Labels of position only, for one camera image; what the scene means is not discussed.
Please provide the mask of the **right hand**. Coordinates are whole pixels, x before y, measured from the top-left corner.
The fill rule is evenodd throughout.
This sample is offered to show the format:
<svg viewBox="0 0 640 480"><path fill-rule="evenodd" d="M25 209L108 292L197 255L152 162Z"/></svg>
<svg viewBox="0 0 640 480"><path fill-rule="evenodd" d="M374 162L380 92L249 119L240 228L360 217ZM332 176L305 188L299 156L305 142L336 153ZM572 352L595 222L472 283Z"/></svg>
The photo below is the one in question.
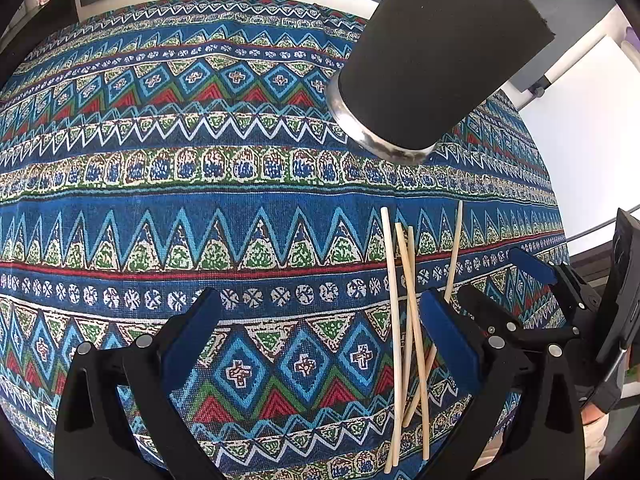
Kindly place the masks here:
<svg viewBox="0 0 640 480"><path fill-rule="evenodd" d="M582 415L582 424L584 426L589 426L598 422L601 419L607 418L608 415L603 413L597 405L594 405L591 402L586 403L582 407L582 411L580 412Z"/></svg>

